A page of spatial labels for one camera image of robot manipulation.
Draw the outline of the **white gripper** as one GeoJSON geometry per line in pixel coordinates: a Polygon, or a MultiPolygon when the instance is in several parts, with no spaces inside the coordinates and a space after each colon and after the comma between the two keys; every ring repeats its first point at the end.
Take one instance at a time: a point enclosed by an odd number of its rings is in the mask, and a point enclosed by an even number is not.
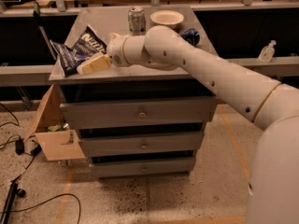
{"type": "Polygon", "coordinates": [[[110,34],[110,40],[107,45],[107,56],[104,54],[94,54],[89,60],[83,62],[77,67],[77,71],[81,75],[88,75],[94,72],[108,69],[113,63],[118,67],[128,67],[129,63],[124,56],[124,44],[129,35],[110,34]]]}

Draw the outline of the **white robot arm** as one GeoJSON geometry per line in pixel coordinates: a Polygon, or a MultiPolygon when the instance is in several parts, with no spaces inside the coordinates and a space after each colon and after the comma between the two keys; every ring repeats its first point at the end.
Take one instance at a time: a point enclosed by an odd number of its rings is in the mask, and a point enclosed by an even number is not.
{"type": "Polygon", "coordinates": [[[113,35],[107,53],[78,71],[140,64],[185,70],[263,130],[253,155],[246,224],[299,224],[299,90],[190,45],[158,25],[145,35],[113,35]]]}

